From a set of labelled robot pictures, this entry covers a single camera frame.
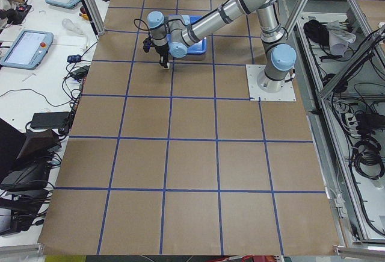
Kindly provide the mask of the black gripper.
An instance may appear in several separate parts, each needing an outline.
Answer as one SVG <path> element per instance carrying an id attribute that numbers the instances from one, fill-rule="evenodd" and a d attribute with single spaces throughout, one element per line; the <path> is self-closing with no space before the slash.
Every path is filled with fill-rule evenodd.
<path id="1" fill-rule="evenodd" d="M 169 52 L 169 45 L 168 43 L 159 46 L 155 45 L 155 51 L 159 54 L 159 64 L 163 68 L 163 66 L 167 63 L 169 63 L 168 59 L 168 52 Z"/>

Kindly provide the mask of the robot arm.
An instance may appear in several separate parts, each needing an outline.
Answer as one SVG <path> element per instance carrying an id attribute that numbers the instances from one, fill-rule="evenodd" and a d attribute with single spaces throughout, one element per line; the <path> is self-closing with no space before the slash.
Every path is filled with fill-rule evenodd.
<path id="1" fill-rule="evenodd" d="M 277 0 L 226 0 L 195 22 L 187 22 L 181 14 L 165 17 L 160 11 L 152 11 L 147 16 L 149 35 L 143 42 L 143 50 L 149 52 L 154 48 L 159 54 L 159 64 L 166 69 L 170 57 L 184 58 L 191 46 L 242 15 L 255 12 L 267 58 L 257 84 L 265 92 L 277 93 L 290 81 L 286 76 L 294 71 L 297 54 L 282 41 L 289 33 L 280 23 L 276 3 Z"/>

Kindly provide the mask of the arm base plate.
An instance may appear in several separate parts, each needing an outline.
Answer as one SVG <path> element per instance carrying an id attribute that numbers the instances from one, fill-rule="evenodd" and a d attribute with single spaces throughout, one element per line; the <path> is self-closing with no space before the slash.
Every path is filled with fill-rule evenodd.
<path id="1" fill-rule="evenodd" d="M 290 74 L 287 74 L 281 81 L 273 81 L 265 75 L 265 67 L 263 64 L 245 65 L 249 99 L 251 101 L 295 102 L 297 99 L 292 81 L 286 83 Z"/>

